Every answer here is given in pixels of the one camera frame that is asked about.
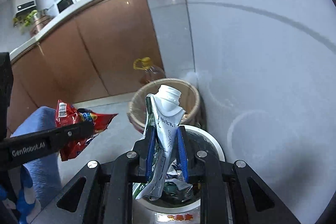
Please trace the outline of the left hand blue white glove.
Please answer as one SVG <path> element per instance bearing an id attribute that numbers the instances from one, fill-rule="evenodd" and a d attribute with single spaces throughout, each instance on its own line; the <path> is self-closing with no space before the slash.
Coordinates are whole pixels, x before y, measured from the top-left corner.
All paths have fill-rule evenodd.
<path id="1" fill-rule="evenodd" d="M 1 205 L 8 211 L 5 221 L 32 223 L 41 212 L 41 203 L 25 166 L 1 172 Z"/>

